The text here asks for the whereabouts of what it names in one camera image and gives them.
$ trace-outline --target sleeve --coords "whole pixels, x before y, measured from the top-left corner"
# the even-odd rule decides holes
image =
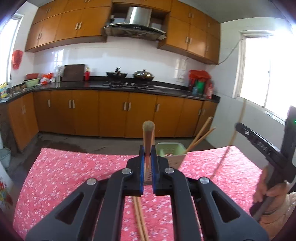
[[[272,240],[285,225],[296,206],[296,193],[286,195],[283,204],[272,214],[262,215],[260,225],[267,231]]]

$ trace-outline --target concrete floor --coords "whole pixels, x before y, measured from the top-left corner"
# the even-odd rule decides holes
[[[157,138],[155,144],[160,142],[180,142],[188,147],[193,138]],[[61,134],[39,133],[25,148],[22,154],[11,158],[8,175],[20,190],[30,168],[40,154],[43,147],[55,148],[83,153],[137,155],[143,139],[127,138],[99,138],[79,137]],[[192,151],[208,150],[214,147],[203,140]]]

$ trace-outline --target range hood chimney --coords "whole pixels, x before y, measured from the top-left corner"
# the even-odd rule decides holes
[[[132,37],[151,41],[165,39],[166,32],[149,27],[152,9],[129,7],[124,23],[112,23],[104,27],[110,36]]]

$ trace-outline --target hanging red bag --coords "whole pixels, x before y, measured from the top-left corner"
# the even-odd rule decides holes
[[[14,70],[19,69],[20,63],[22,62],[23,51],[17,49],[12,53],[12,68]]]

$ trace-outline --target bolt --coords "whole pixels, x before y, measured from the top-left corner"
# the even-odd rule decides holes
[[[200,178],[200,182],[202,184],[208,184],[210,182],[210,180],[207,177],[201,177]]]
[[[89,178],[86,181],[87,185],[95,185],[96,184],[96,179],[95,178]]]
[[[172,173],[174,173],[174,169],[173,168],[171,168],[171,167],[167,167],[166,169],[165,169],[165,173],[167,173],[167,174],[172,174]]]
[[[129,169],[129,168],[123,168],[121,172],[122,172],[122,174],[125,174],[125,175],[131,174],[131,169]]]

